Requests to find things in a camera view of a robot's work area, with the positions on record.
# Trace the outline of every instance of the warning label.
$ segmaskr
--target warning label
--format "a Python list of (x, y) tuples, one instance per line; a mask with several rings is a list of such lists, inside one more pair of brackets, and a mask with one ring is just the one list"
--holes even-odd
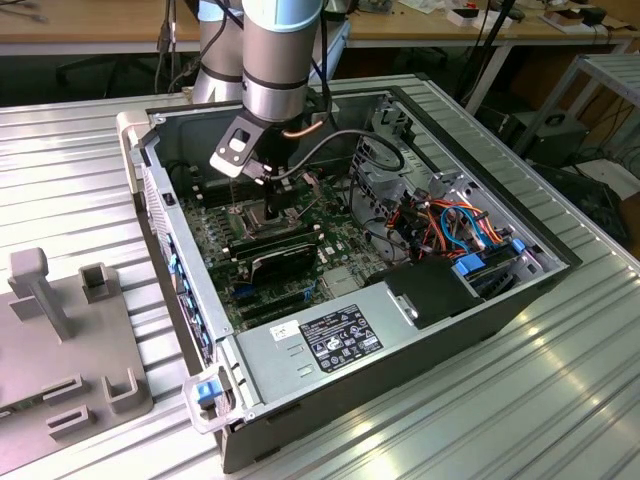
[(382, 343), (357, 305), (300, 325), (323, 372), (331, 373), (380, 350)]

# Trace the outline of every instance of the open computer tower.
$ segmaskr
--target open computer tower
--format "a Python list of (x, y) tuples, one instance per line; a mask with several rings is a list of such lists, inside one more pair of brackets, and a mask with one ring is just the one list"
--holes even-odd
[[(334, 102), (340, 128), (391, 140), (404, 167), (385, 168), (397, 160), (375, 140), (336, 140), (280, 186), (275, 213), (263, 186), (209, 165), (239, 104), (147, 111), (123, 145), (141, 158), (135, 198), (193, 375), (184, 398), (225, 472), (489, 338), (580, 263), (401, 89)], [(293, 164), (330, 128), (282, 154)]]

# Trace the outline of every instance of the aluminum slotted surface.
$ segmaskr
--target aluminum slotted surface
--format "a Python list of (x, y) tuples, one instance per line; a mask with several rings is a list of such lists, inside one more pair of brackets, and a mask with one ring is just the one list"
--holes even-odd
[(585, 55), (577, 65), (629, 102), (640, 104), (640, 56)]
[[(584, 264), (492, 339), (229, 478), (639, 478), (638, 262), (431, 83), (401, 76), (333, 88), (388, 85), (402, 87)], [(0, 285), (5, 254), (18, 243), (53, 251), (54, 277), (95, 261), (116, 266), (156, 400), (147, 416), (8, 478), (222, 477), (213, 437), (190, 427), (177, 395), (186, 368), (113, 127), (121, 110), (180, 103), (147, 97), (0, 111)], [(416, 133), (434, 163), (451, 166)]]

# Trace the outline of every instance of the gray plastic stand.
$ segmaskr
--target gray plastic stand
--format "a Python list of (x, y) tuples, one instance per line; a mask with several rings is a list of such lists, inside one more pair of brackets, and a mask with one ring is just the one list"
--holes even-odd
[(0, 296), (0, 475), (151, 410), (117, 272), (49, 282), (39, 248), (10, 256)]

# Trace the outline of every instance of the green circuit board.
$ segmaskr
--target green circuit board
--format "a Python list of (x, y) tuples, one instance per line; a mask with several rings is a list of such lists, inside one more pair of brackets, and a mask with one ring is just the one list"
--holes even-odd
[[(247, 220), (247, 212), (259, 208), (259, 201), (215, 208), (205, 208), (195, 199), (183, 202), (193, 237), (236, 331), (254, 328), (339, 296), (342, 287), (328, 284), (329, 278), (339, 277), (339, 282), (346, 282), (341, 285), (348, 283), (355, 289), (356, 285), (362, 287), (373, 273), (387, 268), (362, 230), (355, 226), (348, 210), (340, 210), (343, 199), (343, 193), (332, 186), (308, 186), (293, 206), (283, 212), (281, 221), (265, 231), (253, 231)], [(247, 281), (251, 259), (233, 261), (225, 252), (229, 245), (246, 244), (309, 225), (319, 233), (315, 262), (312, 268), (283, 281), (254, 288)], [(247, 298), (238, 294), (243, 287), (251, 293)], [(283, 305), (276, 308), (278, 302)], [(253, 315), (256, 308), (260, 310), (265, 305), (264, 313)]]

